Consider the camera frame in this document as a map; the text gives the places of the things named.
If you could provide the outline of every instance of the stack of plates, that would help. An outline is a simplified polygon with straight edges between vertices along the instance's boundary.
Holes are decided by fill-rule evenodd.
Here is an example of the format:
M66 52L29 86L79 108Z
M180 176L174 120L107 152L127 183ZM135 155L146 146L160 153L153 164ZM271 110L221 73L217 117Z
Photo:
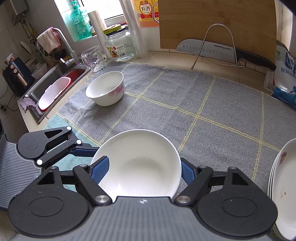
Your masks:
M296 236L296 139L279 152L271 168L267 196L278 209L275 234L283 240Z

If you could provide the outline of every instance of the wooden cutting board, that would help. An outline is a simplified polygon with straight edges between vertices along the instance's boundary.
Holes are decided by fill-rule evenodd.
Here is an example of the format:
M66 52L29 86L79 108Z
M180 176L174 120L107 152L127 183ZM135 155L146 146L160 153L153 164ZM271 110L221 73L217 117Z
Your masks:
M274 0L158 0L160 46L176 49L185 39L203 40L214 23L226 25L235 47L274 63L276 10ZM206 41L233 46L230 33L214 26Z

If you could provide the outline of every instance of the tile countertop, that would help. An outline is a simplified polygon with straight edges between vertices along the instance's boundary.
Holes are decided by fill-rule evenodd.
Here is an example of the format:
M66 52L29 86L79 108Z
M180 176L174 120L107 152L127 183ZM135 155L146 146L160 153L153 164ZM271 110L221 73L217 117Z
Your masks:
M131 62L148 63L179 69L190 69L192 64L194 63L195 58L196 56L190 54L149 51L147 57L137 58L132 60ZM198 59L195 64L194 70L202 71L204 73L215 75L235 82L237 81L236 67L214 64L202 58ZM20 108L20 112L29 132L44 129L49 119L58 112L59 108L68 100L68 98L72 94L74 94L79 88L81 88L84 83L86 83L91 78L91 75L92 72L89 72L82 80L80 80L74 87L72 87L40 124L36 123L34 117L29 111L25 113L23 108L20 106L22 98L19 98L17 104ZM247 64L247 68L239 68L239 80L241 84L263 91L266 94L270 94L270 92L263 88L265 75L266 70L259 66L251 66L248 68Z

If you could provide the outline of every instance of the striped towel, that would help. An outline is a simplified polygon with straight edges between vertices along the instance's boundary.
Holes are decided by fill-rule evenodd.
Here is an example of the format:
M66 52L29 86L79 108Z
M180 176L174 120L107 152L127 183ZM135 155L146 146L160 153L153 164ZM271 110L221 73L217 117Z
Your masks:
M50 27L37 37L39 44L45 49L47 53L51 53L54 49L61 46L58 34L53 32L53 27Z

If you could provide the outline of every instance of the jar lid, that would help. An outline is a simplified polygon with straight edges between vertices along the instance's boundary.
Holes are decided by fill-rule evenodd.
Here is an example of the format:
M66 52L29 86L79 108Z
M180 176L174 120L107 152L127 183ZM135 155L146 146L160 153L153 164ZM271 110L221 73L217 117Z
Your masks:
M122 31L124 31L124 30L126 30L126 26L123 27L123 28L121 28L121 29L119 29L119 30L117 30L117 31L114 31L114 32L108 33L108 34L106 34L106 36L110 36L110 35L113 35L113 34L117 34L117 33L120 33L120 32L122 32Z
M109 33L112 33L114 31L117 31L121 29L121 25L120 24L114 24L114 25L111 25L110 27L106 28L103 33L104 34L109 34Z

